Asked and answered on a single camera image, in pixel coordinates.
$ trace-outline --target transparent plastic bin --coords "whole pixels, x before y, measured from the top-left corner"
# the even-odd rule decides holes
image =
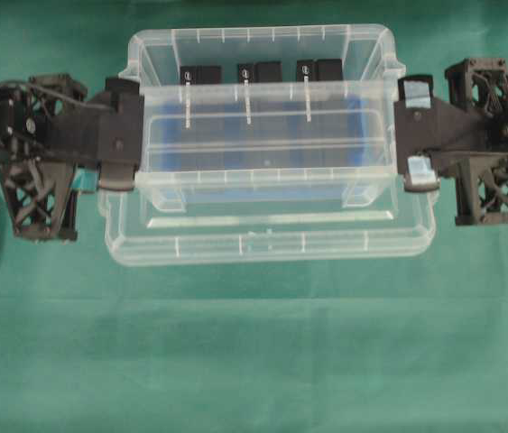
[[[298,60],[341,59],[344,81],[294,82]],[[283,82],[238,84],[278,60]],[[180,86],[219,65],[221,85]],[[403,192],[393,101],[405,67],[380,25],[137,33],[123,78],[145,96],[136,190],[104,193],[109,252],[126,265],[414,255],[435,196]]]

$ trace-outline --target metal bolt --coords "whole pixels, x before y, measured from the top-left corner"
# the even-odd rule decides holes
[[[508,138],[508,124],[505,124],[503,126],[502,133],[503,133],[503,137]]]
[[[35,124],[35,121],[30,117],[27,118],[27,121],[25,122],[25,127],[27,128],[27,132],[29,134],[35,134],[35,131],[37,131],[37,125]]]

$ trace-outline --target green fabric background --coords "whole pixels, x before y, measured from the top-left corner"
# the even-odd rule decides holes
[[[508,1],[0,0],[0,79],[93,95],[146,28],[383,23],[411,73],[508,59]],[[125,268],[94,196],[76,244],[14,240],[0,195],[0,432],[508,432],[508,226],[410,259]]]

